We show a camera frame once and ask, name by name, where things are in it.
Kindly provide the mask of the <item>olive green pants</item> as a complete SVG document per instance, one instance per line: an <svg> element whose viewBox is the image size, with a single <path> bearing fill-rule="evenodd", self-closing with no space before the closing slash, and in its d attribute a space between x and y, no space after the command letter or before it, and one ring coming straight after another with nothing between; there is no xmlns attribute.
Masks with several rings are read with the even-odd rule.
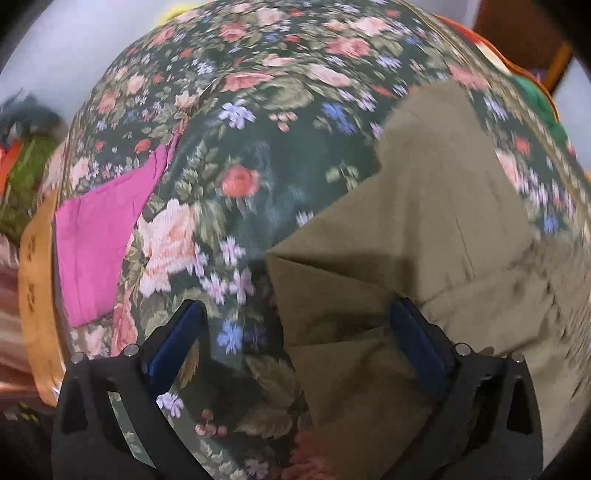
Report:
<svg viewBox="0 0 591 480"><path fill-rule="evenodd" d="M540 236L455 81L389 116L379 168L270 249L283 344L311 413L287 479L377 479L434 408L387 325L410 298L455 342L524 354L543 461L590 408L590 249Z"/></svg>

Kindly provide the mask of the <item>magenta folded cloth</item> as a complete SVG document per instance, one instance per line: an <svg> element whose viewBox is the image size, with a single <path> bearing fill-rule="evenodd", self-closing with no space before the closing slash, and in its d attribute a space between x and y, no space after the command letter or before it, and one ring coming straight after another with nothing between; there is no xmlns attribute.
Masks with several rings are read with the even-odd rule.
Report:
<svg viewBox="0 0 591 480"><path fill-rule="evenodd" d="M65 201L55 214L58 273L68 325L110 312L132 229L173 157L180 135L145 164Z"/></svg>

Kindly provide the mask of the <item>green patterned bag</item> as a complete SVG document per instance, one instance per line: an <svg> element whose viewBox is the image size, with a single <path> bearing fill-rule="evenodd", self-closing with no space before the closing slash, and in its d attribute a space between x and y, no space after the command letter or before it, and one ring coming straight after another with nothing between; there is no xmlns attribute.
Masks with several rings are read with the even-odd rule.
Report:
<svg viewBox="0 0 591 480"><path fill-rule="evenodd" d="M43 134L16 140L22 141L22 149L1 195L1 233L14 245L20 243L33 216L46 163L58 145L54 138Z"/></svg>

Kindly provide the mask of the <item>orange red box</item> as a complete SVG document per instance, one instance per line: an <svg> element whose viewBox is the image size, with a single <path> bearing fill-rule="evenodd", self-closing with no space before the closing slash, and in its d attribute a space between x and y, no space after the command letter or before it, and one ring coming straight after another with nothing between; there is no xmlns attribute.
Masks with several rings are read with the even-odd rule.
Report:
<svg viewBox="0 0 591 480"><path fill-rule="evenodd" d="M0 157L0 195L4 194L10 171L16 164L22 149L22 141L14 140L7 148L1 148Z"/></svg>

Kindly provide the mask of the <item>floral dark green bedspread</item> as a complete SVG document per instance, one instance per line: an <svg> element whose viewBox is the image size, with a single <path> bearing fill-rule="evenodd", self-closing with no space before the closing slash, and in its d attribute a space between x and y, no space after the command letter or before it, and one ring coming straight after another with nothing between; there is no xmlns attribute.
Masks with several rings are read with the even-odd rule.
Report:
<svg viewBox="0 0 591 480"><path fill-rule="evenodd" d="M127 243L113 309L66 337L89 357L145 340L186 299L207 307L157 403L211 479L276 479L308 424L283 352L266 250L372 174L391 109L466 91L541 235L590 241L590 185L518 83L403 1L214 1L109 66L48 167L58 209L180 138Z"/></svg>

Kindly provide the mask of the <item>colourful fleece blanket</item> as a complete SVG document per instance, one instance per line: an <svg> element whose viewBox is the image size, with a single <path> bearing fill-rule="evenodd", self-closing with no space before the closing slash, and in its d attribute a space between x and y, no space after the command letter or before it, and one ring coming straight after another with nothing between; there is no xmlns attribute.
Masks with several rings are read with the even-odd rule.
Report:
<svg viewBox="0 0 591 480"><path fill-rule="evenodd" d="M568 135L561 123L558 109L551 94L534 75L524 68L513 64L489 40L463 24L441 14L436 14L436 17L462 34L480 50L497 70L518 83L524 90L526 99L530 102L532 109L538 113L557 142L560 144L567 144L569 142Z"/></svg>

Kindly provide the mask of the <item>grey clothes pile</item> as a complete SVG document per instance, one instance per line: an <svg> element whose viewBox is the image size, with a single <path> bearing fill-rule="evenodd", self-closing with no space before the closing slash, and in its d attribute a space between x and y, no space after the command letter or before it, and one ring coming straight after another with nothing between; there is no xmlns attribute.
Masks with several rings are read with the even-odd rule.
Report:
<svg viewBox="0 0 591 480"><path fill-rule="evenodd" d="M60 122L60 117L33 95L18 93L1 104L1 141L6 143L12 131L24 137L32 131L50 131Z"/></svg>

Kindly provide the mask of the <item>wooden door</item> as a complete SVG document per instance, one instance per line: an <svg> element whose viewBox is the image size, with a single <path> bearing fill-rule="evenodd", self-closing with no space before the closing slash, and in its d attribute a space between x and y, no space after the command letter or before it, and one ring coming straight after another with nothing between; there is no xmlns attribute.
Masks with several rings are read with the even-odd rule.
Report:
<svg viewBox="0 0 591 480"><path fill-rule="evenodd" d="M538 1L483 0L474 31L513 64L540 74L550 93L573 58L571 43Z"/></svg>

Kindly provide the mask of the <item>yellow pillow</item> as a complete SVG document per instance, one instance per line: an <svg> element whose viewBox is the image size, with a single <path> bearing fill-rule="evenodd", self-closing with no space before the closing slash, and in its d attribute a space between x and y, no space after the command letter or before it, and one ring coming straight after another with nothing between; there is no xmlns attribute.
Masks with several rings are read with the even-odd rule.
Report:
<svg viewBox="0 0 591 480"><path fill-rule="evenodd" d="M170 21L186 22L197 15L199 5L196 4L175 4L168 7L161 13L156 21L157 26L163 26Z"/></svg>

